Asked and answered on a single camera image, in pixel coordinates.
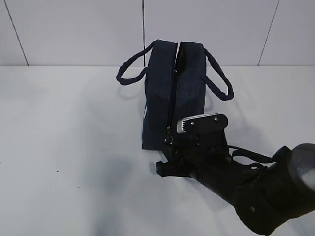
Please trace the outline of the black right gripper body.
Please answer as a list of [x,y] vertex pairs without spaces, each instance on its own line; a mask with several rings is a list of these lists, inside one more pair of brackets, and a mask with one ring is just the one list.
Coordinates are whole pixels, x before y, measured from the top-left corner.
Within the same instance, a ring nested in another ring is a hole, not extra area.
[[204,163],[204,152],[199,148],[163,144],[161,151],[167,162],[156,163],[156,173],[160,177],[197,178],[198,171]]

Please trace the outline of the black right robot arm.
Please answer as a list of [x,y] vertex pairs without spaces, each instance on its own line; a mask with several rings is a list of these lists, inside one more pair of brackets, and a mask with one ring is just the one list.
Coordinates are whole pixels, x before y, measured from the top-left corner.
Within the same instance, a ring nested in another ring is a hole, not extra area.
[[190,177],[231,204],[254,233],[268,236],[315,208],[315,146],[280,148],[273,157],[230,146],[164,148],[161,177]]

